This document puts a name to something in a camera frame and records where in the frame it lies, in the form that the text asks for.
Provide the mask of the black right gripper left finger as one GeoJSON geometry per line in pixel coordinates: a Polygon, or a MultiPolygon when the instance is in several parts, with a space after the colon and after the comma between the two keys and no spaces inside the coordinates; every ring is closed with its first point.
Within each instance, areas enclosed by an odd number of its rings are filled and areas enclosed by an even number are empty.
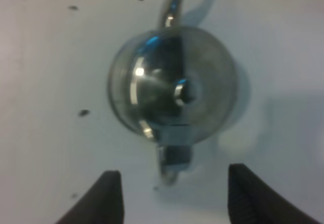
{"type": "Polygon", "coordinates": [[[105,171],[57,223],[124,223],[122,176],[105,171]]]}

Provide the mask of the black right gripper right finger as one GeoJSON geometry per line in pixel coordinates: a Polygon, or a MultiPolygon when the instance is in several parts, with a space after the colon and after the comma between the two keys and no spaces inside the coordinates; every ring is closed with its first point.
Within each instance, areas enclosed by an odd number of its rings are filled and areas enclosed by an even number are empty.
{"type": "Polygon", "coordinates": [[[229,165],[227,209],[231,223],[319,223],[244,164],[229,165]]]}

